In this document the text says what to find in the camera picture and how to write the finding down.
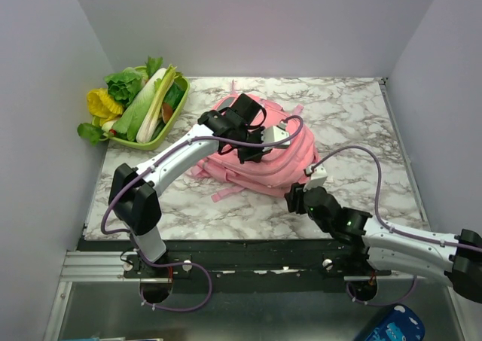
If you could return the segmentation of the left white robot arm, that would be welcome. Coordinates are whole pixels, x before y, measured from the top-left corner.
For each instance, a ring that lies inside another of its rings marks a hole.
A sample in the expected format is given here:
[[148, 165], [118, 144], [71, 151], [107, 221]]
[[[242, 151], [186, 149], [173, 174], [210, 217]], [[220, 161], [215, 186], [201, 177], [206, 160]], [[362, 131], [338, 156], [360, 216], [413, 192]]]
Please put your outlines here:
[[114, 212], [125, 224], [133, 244], [144, 254], [141, 268], [149, 276], [161, 276], [167, 266], [166, 244], [157, 229], [162, 216], [159, 196], [198, 161], [230, 141], [239, 146], [255, 144], [252, 150], [261, 158], [266, 119], [264, 106], [243, 93], [222, 109], [203, 113], [186, 135], [157, 156], [135, 167], [124, 163], [116, 168], [107, 213]]

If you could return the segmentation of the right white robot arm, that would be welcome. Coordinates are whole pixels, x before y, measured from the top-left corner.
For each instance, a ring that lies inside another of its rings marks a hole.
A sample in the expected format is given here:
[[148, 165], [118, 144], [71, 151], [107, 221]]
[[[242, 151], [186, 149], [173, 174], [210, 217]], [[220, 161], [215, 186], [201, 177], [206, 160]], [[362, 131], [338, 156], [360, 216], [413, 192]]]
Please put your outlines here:
[[396, 226], [342, 207], [324, 187], [306, 190], [295, 183], [284, 198], [291, 213], [308, 215], [322, 232], [352, 247], [346, 256], [351, 272], [361, 275], [373, 269], [422, 276], [481, 302], [481, 237], [475, 231], [431, 233]]

